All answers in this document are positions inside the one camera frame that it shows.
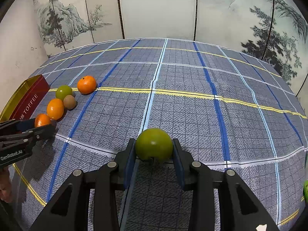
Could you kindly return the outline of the large orange mandarin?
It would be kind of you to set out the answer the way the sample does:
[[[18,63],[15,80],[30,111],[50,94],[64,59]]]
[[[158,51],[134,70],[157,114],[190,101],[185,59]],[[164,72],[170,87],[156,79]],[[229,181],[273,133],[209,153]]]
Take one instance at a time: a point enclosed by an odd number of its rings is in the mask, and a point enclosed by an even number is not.
[[[37,127],[42,127],[45,125],[51,124],[51,119],[48,115],[46,114],[38,114],[35,118],[34,126],[35,128]]]

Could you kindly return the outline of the green tomato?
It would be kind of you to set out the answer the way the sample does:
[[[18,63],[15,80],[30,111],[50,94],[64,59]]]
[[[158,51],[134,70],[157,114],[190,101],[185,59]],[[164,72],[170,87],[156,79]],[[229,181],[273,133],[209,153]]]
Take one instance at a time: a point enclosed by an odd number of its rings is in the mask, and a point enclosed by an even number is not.
[[[61,85],[60,87],[58,87],[55,93],[55,96],[57,99],[61,99],[63,101],[67,95],[72,95],[72,94],[73,94],[73,90],[70,86]]]
[[[164,163],[172,155],[172,139],[159,128],[149,128],[144,130],[136,139],[135,151],[142,161],[152,164]]]

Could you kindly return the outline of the red gold toffee tin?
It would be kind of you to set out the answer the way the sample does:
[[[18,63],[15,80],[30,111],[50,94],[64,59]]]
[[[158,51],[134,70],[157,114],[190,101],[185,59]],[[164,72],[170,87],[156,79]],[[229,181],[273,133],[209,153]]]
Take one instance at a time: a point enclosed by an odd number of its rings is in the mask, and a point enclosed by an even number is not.
[[[42,74],[25,80],[4,107],[1,122],[29,119],[49,89],[50,85]]]

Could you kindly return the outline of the oval orange kumquat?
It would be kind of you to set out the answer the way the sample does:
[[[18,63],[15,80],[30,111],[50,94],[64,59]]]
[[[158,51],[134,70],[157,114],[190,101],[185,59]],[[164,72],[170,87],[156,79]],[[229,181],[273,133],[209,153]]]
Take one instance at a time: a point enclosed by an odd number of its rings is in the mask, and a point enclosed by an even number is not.
[[[47,115],[55,121],[62,118],[64,114],[64,104],[61,99],[54,98],[50,100],[46,108]]]

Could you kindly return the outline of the small brown kiwi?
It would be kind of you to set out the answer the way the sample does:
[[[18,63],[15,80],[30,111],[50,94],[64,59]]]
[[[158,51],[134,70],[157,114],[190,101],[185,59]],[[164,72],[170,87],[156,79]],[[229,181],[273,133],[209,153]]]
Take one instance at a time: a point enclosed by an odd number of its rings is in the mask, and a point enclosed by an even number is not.
[[[64,107],[68,110],[72,110],[76,106],[76,100],[75,97],[72,95],[67,95],[63,99]]]

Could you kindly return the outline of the far orange mandarin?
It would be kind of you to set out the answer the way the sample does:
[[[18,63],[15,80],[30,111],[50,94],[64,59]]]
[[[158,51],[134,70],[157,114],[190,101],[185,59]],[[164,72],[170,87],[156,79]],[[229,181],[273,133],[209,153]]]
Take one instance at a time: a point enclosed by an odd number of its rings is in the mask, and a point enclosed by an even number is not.
[[[92,93],[96,87],[97,82],[93,76],[84,76],[77,82],[77,89],[83,95]]]

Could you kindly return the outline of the blue plaid tablecloth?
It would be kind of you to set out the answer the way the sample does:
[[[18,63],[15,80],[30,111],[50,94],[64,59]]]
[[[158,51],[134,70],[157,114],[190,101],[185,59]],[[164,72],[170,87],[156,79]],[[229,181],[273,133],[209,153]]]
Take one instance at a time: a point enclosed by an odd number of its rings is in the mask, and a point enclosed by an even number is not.
[[[57,54],[32,75],[50,90],[93,76],[98,89],[75,93],[77,106],[57,123],[53,139],[9,170],[13,209],[28,230],[75,169],[98,169],[131,138],[160,128],[212,169],[234,169],[280,230],[305,207],[307,116],[282,77],[266,62],[222,46],[173,39],[91,44]]]

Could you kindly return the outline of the green object at edge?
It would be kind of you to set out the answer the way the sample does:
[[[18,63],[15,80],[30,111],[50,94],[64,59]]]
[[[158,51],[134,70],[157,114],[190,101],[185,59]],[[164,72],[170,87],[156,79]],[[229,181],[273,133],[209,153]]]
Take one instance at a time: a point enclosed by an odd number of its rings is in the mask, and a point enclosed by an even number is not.
[[[308,180],[304,182],[303,195],[304,195],[305,203],[308,204]]]

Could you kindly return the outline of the painted folding screen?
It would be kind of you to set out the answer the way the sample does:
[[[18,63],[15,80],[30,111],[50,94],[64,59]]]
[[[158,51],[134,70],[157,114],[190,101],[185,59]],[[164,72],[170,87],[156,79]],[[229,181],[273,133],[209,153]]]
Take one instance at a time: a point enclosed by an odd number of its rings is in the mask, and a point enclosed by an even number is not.
[[[307,16],[295,0],[33,0],[53,55],[125,38],[224,46],[270,63],[307,107]]]

